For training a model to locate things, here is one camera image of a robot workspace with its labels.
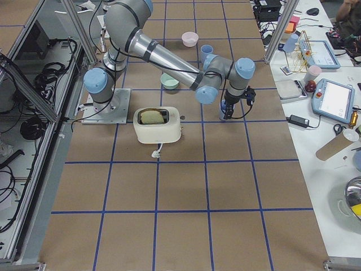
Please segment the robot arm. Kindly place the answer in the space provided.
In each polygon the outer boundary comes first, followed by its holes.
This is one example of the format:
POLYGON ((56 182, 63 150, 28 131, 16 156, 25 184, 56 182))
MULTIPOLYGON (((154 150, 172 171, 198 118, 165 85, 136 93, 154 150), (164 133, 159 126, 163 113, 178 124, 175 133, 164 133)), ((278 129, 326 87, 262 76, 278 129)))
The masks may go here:
POLYGON ((151 63, 195 91, 201 104, 215 101, 219 88, 225 89, 220 108, 224 119, 233 119, 234 105, 245 99, 252 107, 256 93, 249 86, 256 65, 249 58, 231 61, 209 54, 197 69, 143 33, 152 15, 151 1, 110 1, 104 23, 111 46, 103 57, 103 67, 87 71, 83 83, 93 100, 96 113, 110 111, 117 104, 115 83, 126 68, 126 57, 151 63))

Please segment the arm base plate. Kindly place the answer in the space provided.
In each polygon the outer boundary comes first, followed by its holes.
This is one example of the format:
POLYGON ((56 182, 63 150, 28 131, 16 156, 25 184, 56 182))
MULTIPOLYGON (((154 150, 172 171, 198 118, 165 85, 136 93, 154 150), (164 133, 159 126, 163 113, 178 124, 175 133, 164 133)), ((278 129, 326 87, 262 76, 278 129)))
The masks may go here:
POLYGON ((87 103, 92 105, 86 106, 83 111, 83 120, 81 123, 84 125, 108 125, 108 124, 126 124, 129 102, 131 96, 130 88, 115 88, 115 93, 110 104, 102 112, 98 113, 102 109, 99 104, 92 104, 93 99, 89 94, 87 97, 87 103))

